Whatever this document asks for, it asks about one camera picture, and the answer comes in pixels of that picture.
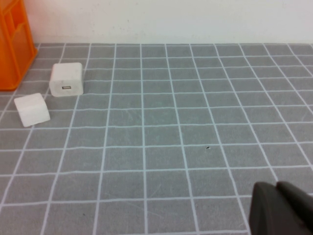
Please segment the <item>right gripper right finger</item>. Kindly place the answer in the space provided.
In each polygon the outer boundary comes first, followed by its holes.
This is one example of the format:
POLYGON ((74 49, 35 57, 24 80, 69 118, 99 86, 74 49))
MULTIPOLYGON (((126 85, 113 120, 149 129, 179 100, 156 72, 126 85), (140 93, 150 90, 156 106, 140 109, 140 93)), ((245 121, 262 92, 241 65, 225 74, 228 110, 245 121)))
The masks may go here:
POLYGON ((313 197, 285 181, 278 182, 277 189, 282 193, 302 224, 313 234, 313 197))

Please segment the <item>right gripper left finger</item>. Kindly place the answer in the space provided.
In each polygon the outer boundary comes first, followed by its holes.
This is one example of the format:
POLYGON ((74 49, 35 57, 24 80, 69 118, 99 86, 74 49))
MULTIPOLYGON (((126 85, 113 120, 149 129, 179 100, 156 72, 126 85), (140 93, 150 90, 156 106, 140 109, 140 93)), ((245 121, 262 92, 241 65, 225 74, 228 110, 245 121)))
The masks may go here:
POLYGON ((249 213, 253 235, 304 235, 306 226, 287 200, 268 183, 255 183, 249 213))

